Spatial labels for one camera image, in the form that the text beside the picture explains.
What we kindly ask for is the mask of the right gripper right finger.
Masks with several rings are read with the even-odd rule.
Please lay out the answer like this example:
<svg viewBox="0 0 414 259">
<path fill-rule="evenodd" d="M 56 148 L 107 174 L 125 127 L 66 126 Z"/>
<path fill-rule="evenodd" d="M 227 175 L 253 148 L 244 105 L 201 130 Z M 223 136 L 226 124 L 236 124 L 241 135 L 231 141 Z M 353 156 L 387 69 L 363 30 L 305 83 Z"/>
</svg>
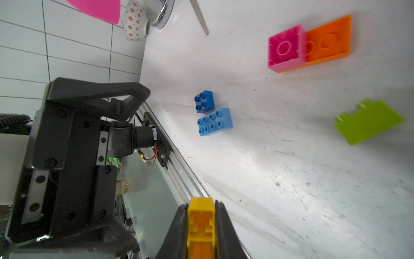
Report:
<svg viewBox="0 0 414 259">
<path fill-rule="evenodd" d="M 215 201 L 216 255 L 218 259 L 247 259 L 227 209 L 222 202 Z"/>
</svg>

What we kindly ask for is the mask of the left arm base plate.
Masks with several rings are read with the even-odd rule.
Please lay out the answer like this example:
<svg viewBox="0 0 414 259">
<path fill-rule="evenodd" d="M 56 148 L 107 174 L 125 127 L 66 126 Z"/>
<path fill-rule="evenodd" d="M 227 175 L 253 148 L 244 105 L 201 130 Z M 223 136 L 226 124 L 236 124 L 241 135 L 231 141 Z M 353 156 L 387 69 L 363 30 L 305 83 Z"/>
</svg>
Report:
<svg viewBox="0 0 414 259">
<path fill-rule="evenodd" d="M 155 140 L 155 143 L 157 144 L 157 160 L 162 167 L 166 167 L 172 151 L 167 135 L 163 132 L 163 129 L 158 124 L 157 120 L 149 112 L 144 113 L 143 122 L 146 126 L 155 128 L 157 135 Z"/>
</svg>

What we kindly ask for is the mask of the small pink lego brick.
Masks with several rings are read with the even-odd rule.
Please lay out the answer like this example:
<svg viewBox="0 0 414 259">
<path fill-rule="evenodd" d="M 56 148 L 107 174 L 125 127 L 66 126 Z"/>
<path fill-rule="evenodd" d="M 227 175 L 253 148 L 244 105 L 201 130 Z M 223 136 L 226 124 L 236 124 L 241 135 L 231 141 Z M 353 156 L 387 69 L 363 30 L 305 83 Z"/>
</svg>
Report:
<svg viewBox="0 0 414 259">
<path fill-rule="evenodd" d="M 306 31 L 302 24 L 268 38 L 268 68 L 279 73 L 306 63 Z"/>
</svg>

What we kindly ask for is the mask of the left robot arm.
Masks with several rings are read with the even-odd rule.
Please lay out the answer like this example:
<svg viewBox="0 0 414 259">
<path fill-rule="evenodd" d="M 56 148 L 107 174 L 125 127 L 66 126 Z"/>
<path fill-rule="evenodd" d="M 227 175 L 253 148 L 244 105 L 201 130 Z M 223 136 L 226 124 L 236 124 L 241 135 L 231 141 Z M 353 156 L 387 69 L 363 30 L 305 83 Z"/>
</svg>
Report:
<svg viewBox="0 0 414 259">
<path fill-rule="evenodd" d="M 150 93 L 136 82 L 47 85 L 5 232 L 15 254 L 116 258 L 137 249 L 113 217 L 118 169 L 106 158 L 155 144 L 151 127 L 128 122 Z"/>
</svg>

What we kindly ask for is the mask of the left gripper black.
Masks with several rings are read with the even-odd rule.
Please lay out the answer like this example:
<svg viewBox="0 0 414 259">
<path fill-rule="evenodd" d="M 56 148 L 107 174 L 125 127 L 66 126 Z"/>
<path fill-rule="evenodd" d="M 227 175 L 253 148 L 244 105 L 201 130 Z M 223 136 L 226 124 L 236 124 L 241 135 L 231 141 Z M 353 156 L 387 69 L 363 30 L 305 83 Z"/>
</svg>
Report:
<svg viewBox="0 0 414 259">
<path fill-rule="evenodd" d="M 113 215 L 117 169 L 105 164 L 110 123 L 150 96 L 137 82 L 56 78 L 31 130 L 7 238 L 7 259 L 116 259 L 139 250 Z"/>
</svg>

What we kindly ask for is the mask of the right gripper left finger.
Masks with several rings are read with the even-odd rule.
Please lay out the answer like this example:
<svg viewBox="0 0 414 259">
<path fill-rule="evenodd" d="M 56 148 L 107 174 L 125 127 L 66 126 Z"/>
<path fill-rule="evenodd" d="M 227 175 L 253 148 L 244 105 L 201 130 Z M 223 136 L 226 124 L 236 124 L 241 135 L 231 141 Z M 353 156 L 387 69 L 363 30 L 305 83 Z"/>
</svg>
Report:
<svg viewBox="0 0 414 259">
<path fill-rule="evenodd" d="M 186 259 L 188 204 L 180 205 L 156 259 Z"/>
</svg>

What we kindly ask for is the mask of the yellow lego brick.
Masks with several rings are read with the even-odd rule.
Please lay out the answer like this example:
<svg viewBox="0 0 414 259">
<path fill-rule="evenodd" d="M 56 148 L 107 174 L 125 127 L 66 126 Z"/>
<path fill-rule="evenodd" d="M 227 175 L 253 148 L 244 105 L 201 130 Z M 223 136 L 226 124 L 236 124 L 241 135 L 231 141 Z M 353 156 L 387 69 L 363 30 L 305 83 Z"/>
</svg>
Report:
<svg viewBox="0 0 414 259">
<path fill-rule="evenodd" d="M 192 197 L 188 207 L 187 254 L 189 259 L 216 257 L 215 204 L 210 197 Z"/>
</svg>

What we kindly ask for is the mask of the lime green lego brick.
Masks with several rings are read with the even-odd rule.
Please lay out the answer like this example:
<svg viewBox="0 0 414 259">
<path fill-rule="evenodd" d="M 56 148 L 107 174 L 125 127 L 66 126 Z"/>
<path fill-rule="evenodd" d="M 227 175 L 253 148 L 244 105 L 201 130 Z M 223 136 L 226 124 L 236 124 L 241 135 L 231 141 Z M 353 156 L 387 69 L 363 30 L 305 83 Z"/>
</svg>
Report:
<svg viewBox="0 0 414 259">
<path fill-rule="evenodd" d="M 350 145 L 357 145 L 405 122 L 405 119 L 381 100 L 365 99 L 354 113 L 335 117 L 336 130 Z"/>
</svg>

